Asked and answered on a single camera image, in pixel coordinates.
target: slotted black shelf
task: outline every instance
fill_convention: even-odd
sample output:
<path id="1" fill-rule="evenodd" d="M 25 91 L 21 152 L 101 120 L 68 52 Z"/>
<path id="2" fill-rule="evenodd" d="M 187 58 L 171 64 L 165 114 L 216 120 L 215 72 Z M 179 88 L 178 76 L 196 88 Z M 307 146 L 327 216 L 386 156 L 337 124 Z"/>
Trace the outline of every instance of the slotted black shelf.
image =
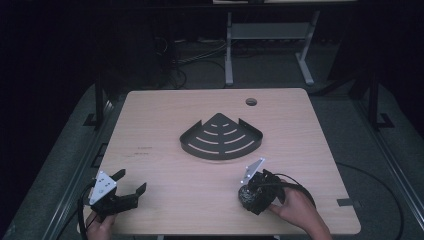
<path id="1" fill-rule="evenodd" d="M 184 151 L 208 160 L 229 160 L 255 151 L 263 134 L 247 122 L 232 121 L 222 113 L 215 114 L 202 125 L 197 122 L 180 137 Z"/>

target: light wood table surface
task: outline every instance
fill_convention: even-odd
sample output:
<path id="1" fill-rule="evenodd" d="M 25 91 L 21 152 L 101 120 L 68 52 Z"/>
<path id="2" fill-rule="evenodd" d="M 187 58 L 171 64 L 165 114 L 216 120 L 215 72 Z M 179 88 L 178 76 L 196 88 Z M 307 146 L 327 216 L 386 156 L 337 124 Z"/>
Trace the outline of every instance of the light wood table surface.
<path id="1" fill-rule="evenodd" d="M 255 98 L 256 106 L 248 106 Z M 179 137 L 216 113 L 241 118 L 262 131 L 262 145 L 233 160 L 192 156 Z M 268 210 L 259 216 L 238 200 L 245 167 L 284 173 L 306 187 L 333 234 L 356 234 L 360 223 L 306 92 L 302 89 L 140 91 L 128 94 L 100 170 L 126 169 L 117 195 L 132 194 L 144 182 L 139 207 L 120 213 L 114 233 L 132 235 L 303 234 Z"/>

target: gray floor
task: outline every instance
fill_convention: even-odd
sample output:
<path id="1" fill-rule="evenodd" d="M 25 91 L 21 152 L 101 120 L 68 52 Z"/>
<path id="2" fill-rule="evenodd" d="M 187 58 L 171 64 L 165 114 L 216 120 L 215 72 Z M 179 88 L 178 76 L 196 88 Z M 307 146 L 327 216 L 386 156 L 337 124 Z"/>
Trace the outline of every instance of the gray floor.
<path id="1" fill-rule="evenodd" d="M 308 64 L 316 83 L 306 86 L 297 66 L 294 52 L 300 43 L 284 48 L 261 47 L 256 55 L 235 57 L 232 88 L 300 87 L 308 92 L 319 90 L 326 81 L 337 51 L 336 46 L 314 46 Z M 212 45 L 179 44 L 182 58 L 195 56 Z M 223 66 L 224 57 L 208 58 Z M 186 89 L 222 88 L 223 69 L 210 62 L 195 62 L 181 66 L 187 75 Z M 362 169 L 380 179 L 350 167 L 338 165 L 350 197 L 355 201 L 362 230 L 355 236 L 334 236 L 335 239 L 424 239 L 424 232 L 411 210 L 407 195 L 399 186 L 399 177 L 391 170 L 390 159 L 399 165 L 417 196 L 424 196 L 424 141 L 409 124 L 393 96 L 380 87 L 379 112 L 387 113 L 395 128 L 375 132 L 369 127 L 364 109 L 366 101 L 348 98 L 346 84 L 323 96 L 311 97 L 330 149 L 336 162 Z M 98 131 L 83 126 L 88 114 L 94 113 L 94 88 L 87 90 L 76 106 L 55 146 L 40 171 L 31 190 L 16 214 L 7 239 L 55 239 L 67 218 L 75 210 L 75 201 L 97 168 L 90 167 L 103 143 L 109 141 L 125 102 L 125 94 L 106 108 L 106 121 Z M 401 221 L 398 199 L 404 220 Z M 76 217 L 66 227 L 60 239 L 79 239 Z M 308 239 L 305 235 L 282 236 L 282 239 Z M 114 236 L 113 239 L 156 239 L 156 236 Z"/>

